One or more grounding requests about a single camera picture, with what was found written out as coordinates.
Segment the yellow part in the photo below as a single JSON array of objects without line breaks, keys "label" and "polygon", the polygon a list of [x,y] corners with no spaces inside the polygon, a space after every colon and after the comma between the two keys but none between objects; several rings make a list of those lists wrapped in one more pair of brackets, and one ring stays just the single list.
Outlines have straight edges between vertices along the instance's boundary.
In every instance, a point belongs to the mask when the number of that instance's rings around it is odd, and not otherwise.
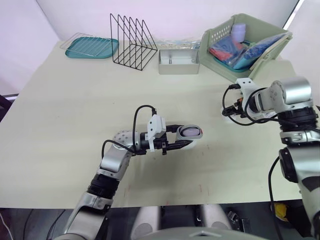
[{"label": "yellow part", "polygon": [[288,219],[286,218],[287,205],[285,205],[284,203],[276,202],[274,204],[274,209],[275,209],[275,215],[278,219],[284,222],[289,222]]}]

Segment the black cable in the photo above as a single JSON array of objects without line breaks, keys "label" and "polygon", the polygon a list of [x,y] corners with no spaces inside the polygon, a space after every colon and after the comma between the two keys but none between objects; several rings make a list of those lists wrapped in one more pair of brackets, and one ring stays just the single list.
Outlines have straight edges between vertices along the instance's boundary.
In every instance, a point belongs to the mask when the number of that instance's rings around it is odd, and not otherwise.
[{"label": "black cable", "polygon": [[139,110],[142,109],[142,108],[151,108],[151,110],[152,110],[152,115],[153,115],[153,114],[157,114],[156,109],[155,109],[153,106],[151,106],[151,105],[142,105],[142,106],[138,107],[138,108],[135,110],[134,118],[133,118],[133,128],[132,128],[132,146],[133,146],[134,153],[137,152],[136,140],[135,140],[137,115],[138,115]]},{"label": "black cable", "polygon": [[277,217],[276,217],[276,210],[275,210],[275,202],[274,202],[274,196],[272,194],[272,186],[271,186],[271,175],[272,172],[277,164],[277,162],[279,161],[279,157],[276,158],[276,160],[273,162],[270,171],[269,171],[269,175],[268,175],[268,185],[269,185],[269,194],[270,194],[270,202],[271,202],[271,212],[272,212],[272,218],[273,218],[273,224],[276,230],[276,233],[278,235],[279,240],[284,240],[281,232],[280,232],[280,228],[278,226],[278,222],[277,222]]},{"label": "black cable", "polygon": [[26,239],[27,223],[28,223],[29,218],[30,218],[30,216],[31,216],[31,214],[32,214],[33,211],[34,211],[34,209],[31,209],[31,211],[30,211],[29,214],[28,214],[28,217],[27,217],[26,220],[25,220],[24,227],[23,227],[23,237],[22,237],[23,240]]},{"label": "black cable", "polygon": [[286,120],[282,120],[282,119],[275,119],[276,115],[273,116],[273,117],[269,117],[269,118],[260,118],[260,119],[258,119],[258,120],[255,120],[255,119],[253,119],[252,117],[249,116],[249,114],[248,114],[248,105],[249,105],[250,99],[252,98],[252,96],[253,96],[255,93],[257,93],[257,92],[259,92],[259,91],[261,91],[261,90],[264,90],[264,89],[266,89],[266,87],[259,88],[259,89],[255,90],[255,91],[253,91],[253,92],[250,94],[250,96],[248,97],[248,100],[247,100],[247,102],[246,102],[246,104],[245,104],[245,106],[244,106],[244,114],[246,115],[246,117],[247,117],[248,119],[250,119],[253,123],[256,123],[256,124],[264,124],[264,123],[267,123],[267,122],[269,122],[269,121],[273,121],[273,122],[278,122],[278,123],[283,123],[283,124],[293,125],[294,127],[298,127],[298,125],[295,124],[294,122],[286,121]]},{"label": "black cable", "polygon": [[54,222],[52,223],[51,227],[49,228],[49,231],[48,231],[48,233],[47,233],[47,235],[46,235],[45,240],[50,240],[50,239],[49,239],[49,236],[50,236],[50,234],[51,234],[52,229],[54,228],[54,226],[56,225],[57,221],[59,220],[59,218],[61,217],[61,215],[64,214],[65,211],[66,211],[66,210],[64,209],[64,210],[59,214],[59,216],[54,220]]},{"label": "black cable", "polygon": [[102,144],[101,158],[104,158],[106,143],[113,143],[113,144],[115,144],[115,145],[118,145],[119,147],[122,147],[122,148],[128,150],[129,152],[131,152],[131,153],[133,153],[133,154],[135,153],[132,149],[128,148],[127,146],[122,145],[122,144],[119,143],[119,142],[116,142],[116,141],[107,139],[107,140],[105,140],[105,141],[103,142],[103,144]]},{"label": "black cable", "polygon": [[[228,92],[229,90],[230,90],[230,88],[228,87],[228,88],[225,90],[225,92],[224,92],[224,94],[223,94],[223,97],[222,97],[222,107],[223,107],[223,110],[226,109],[225,98],[226,98],[227,92]],[[236,123],[236,124],[238,124],[238,125],[241,125],[241,126],[250,126],[250,125],[255,124],[254,122],[241,123],[241,122],[238,122],[238,121],[234,120],[231,116],[228,116],[228,118],[229,118],[232,122],[234,122],[234,123]]]}]

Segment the white bracket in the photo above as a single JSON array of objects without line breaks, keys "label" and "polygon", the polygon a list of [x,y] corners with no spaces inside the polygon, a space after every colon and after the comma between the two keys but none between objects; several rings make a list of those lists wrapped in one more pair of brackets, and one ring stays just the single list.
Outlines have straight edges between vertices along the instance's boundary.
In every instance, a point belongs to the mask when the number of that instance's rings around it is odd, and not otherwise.
[{"label": "white bracket", "polygon": [[160,138],[167,130],[165,118],[154,114],[147,124],[146,138],[149,142],[150,151],[155,151],[154,139]]}]

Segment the white wall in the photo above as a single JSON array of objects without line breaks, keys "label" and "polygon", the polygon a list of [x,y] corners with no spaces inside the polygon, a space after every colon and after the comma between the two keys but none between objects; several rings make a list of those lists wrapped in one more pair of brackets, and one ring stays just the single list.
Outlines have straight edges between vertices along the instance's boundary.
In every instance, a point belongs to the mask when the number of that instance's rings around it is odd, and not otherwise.
[{"label": "white wall", "polygon": [[282,27],[297,0],[37,0],[63,40],[74,33],[110,36],[109,14],[144,19],[158,39],[201,39],[233,14],[247,13]]},{"label": "white wall", "polygon": [[293,39],[281,56],[310,81],[314,103],[320,105],[320,0],[304,0],[288,30]]},{"label": "white wall", "polygon": [[0,33],[0,94],[16,94],[59,39],[35,0],[1,0]]}]

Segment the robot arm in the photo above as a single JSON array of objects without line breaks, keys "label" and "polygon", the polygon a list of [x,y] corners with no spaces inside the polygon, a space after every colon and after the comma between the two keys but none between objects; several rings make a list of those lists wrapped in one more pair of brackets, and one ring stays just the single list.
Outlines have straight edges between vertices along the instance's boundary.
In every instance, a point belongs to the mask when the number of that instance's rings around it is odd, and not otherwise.
[{"label": "robot arm", "polygon": [[[167,133],[176,133],[176,140],[169,143]],[[135,149],[133,151],[133,132],[123,130],[118,132],[113,141],[126,146],[125,149],[112,144],[103,155],[101,164],[91,181],[87,191],[83,193],[78,204],[71,213],[64,229],[64,234],[55,240],[94,240],[106,219],[113,197],[120,180],[123,178],[129,160],[133,155],[145,155],[147,149],[167,151],[181,149],[192,145],[194,140],[200,139],[203,133],[196,125],[168,125],[165,119],[154,114],[147,125],[147,132],[134,133]]]},{"label": "robot arm", "polygon": [[320,131],[316,129],[318,116],[313,109],[309,82],[303,77],[292,77],[258,90],[250,78],[239,78],[233,88],[240,89],[243,98],[237,101],[238,109],[231,106],[223,115],[239,114],[258,121],[276,114],[282,130],[281,141],[287,145],[279,151],[282,174],[298,184],[312,232],[319,238]]}]

